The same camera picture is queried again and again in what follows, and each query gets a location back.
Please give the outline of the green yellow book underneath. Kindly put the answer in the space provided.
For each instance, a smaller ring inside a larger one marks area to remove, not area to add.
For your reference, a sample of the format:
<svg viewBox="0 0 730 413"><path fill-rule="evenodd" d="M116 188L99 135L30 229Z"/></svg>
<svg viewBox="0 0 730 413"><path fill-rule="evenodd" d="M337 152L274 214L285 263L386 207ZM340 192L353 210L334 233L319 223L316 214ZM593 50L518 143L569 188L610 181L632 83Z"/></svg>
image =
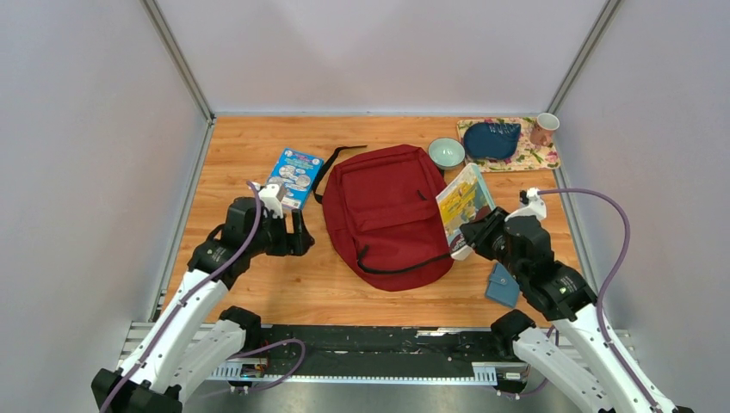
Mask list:
<svg viewBox="0 0 730 413"><path fill-rule="evenodd" d="M473 249L467 245L461 226L476 219L483 208L495 207L479 166L468 163L436 196L436 203L451 257L464 261Z"/></svg>

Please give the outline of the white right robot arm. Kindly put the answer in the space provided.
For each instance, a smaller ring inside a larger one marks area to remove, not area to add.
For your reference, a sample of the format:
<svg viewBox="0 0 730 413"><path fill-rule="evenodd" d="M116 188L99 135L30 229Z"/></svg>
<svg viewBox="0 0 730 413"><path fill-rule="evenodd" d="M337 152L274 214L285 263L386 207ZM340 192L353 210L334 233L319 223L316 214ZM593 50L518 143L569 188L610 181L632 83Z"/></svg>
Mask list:
<svg viewBox="0 0 730 413"><path fill-rule="evenodd" d="M554 257L549 233L534 215L495 208L461 226L466 243L502 264L526 301L580 354L565 355L525 313L512 310L491 326L492 352L537 369L583 412L685 412L643 373L597 306L584 277Z"/></svg>

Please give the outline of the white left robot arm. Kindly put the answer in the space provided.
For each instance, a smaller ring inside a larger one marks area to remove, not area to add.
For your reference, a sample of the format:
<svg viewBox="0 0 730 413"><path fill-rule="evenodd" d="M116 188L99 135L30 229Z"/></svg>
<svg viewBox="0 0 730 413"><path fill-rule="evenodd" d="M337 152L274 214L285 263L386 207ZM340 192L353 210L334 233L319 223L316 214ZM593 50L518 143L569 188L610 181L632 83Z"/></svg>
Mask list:
<svg viewBox="0 0 730 413"><path fill-rule="evenodd" d="M114 370L102 368L91 389L101 412L180 412L225 361L263 355L300 339L263 343L261 318L237 306L193 339L210 311L259 255L303 256L314 239L302 211L285 213L274 195L241 197L199 244L181 284L136 349Z"/></svg>

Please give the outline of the floral rectangular tray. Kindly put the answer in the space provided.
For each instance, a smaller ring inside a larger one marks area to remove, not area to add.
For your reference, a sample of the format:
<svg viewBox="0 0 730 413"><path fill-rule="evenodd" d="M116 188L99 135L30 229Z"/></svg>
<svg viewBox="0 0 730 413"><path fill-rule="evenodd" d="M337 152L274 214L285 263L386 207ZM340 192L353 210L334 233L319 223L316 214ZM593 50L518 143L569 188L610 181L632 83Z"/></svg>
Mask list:
<svg viewBox="0 0 730 413"><path fill-rule="evenodd" d="M536 117L487 117L459 120L456 130L468 163L483 172L555 170L561 166L554 143L530 140Z"/></svg>

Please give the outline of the blue puzzle box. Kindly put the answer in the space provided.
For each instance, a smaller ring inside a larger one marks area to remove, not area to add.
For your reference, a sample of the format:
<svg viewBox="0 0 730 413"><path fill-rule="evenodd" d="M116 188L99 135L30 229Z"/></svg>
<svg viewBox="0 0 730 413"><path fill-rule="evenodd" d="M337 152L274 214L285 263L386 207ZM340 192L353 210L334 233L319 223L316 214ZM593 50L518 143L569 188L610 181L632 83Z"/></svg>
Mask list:
<svg viewBox="0 0 730 413"><path fill-rule="evenodd" d="M285 148L272 169L267 183L284 188L282 205L289 209L303 209L313 182L325 161L314 155Z"/></svg>

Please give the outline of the red student backpack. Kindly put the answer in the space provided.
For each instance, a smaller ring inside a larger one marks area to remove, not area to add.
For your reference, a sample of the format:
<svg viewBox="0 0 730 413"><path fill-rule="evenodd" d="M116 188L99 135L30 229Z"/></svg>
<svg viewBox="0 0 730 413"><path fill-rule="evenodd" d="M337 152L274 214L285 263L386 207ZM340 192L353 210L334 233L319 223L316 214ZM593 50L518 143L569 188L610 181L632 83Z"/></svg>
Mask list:
<svg viewBox="0 0 730 413"><path fill-rule="evenodd" d="M395 145L340 161L336 148L313 186L332 248L370 286L399 292L440 280L452 267L437 195L446 183L426 151Z"/></svg>

